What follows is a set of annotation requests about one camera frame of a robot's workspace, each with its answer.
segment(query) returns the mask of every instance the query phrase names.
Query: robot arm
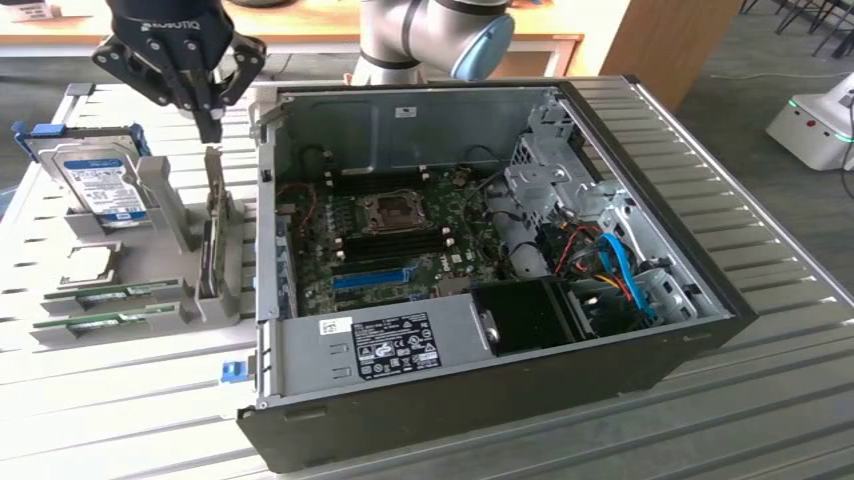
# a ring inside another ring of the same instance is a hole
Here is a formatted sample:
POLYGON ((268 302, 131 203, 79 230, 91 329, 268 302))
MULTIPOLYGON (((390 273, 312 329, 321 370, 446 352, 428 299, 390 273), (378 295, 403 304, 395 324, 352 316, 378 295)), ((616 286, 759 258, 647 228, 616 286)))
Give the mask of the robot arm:
POLYGON ((265 45, 235 32, 220 0, 108 0, 112 32, 92 60, 159 105, 193 117, 203 143, 219 143, 220 118, 261 71, 265 45), (217 80, 228 47, 237 64, 217 80))
MULTIPOLYGON (((95 64, 159 105, 196 122, 203 143, 219 143, 220 119, 264 66, 267 47, 235 32, 221 0, 107 0, 113 34, 95 64), (237 68, 219 80, 228 47, 237 68)), ((362 57, 354 85, 422 83, 420 63, 460 80, 484 79, 507 51, 514 21, 507 0, 363 0, 362 57)))
POLYGON ((483 80, 510 47, 507 0, 362 0, 362 58, 354 85, 422 83, 424 63, 483 80))

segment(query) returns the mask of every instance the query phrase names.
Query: warning label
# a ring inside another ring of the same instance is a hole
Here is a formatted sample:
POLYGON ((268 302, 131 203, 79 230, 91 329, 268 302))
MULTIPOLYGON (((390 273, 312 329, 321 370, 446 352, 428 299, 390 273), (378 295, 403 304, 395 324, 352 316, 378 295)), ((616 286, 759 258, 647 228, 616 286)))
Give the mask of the warning label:
POLYGON ((354 323, 352 341, 364 380, 442 366, 427 313, 354 323))

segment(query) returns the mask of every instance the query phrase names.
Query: white robot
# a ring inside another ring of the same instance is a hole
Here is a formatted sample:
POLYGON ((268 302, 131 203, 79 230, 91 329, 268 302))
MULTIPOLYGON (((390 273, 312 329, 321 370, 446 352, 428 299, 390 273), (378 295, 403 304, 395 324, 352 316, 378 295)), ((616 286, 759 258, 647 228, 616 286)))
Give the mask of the white robot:
POLYGON ((854 168, 854 74, 825 94, 795 95, 766 129, 815 170, 854 168))

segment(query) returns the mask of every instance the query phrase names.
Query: cpu socket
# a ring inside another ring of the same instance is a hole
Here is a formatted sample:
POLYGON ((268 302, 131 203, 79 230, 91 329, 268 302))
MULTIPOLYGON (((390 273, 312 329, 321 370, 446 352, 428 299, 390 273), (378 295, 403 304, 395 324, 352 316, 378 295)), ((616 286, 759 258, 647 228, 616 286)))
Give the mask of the cpu socket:
POLYGON ((412 190, 371 195, 363 198, 366 233, 419 230, 430 226, 422 207, 422 196, 412 190))

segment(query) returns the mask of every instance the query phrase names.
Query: label sticker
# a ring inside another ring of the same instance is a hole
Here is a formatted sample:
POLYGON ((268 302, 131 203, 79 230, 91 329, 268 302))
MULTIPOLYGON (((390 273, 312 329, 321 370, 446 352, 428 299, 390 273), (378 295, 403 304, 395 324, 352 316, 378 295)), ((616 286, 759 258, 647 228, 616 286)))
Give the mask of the label sticker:
POLYGON ((352 326, 352 317, 327 318, 320 320, 320 335, 332 335, 334 333, 346 333, 352 326))
POLYGON ((415 117, 418 117, 418 107, 395 108, 395 118, 415 118, 415 117))
POLYGON ((352 341, 364 380, 442 366, 427 313, 356 323, 352 341))
POLYGON ((124 164, 117 159, 63 162, 65 175, 89 210, 115 220, 145 216, 145 206, 136 188, 124 183, 124 164))

